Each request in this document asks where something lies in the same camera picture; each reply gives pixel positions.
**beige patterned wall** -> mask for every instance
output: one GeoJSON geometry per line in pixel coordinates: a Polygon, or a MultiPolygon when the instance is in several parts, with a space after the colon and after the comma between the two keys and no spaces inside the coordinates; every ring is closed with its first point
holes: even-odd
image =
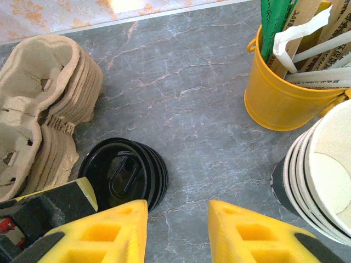
{"type": "Polygon", "coordinates": [[[227,0],[2,0],[0,43],[227,0]]]}

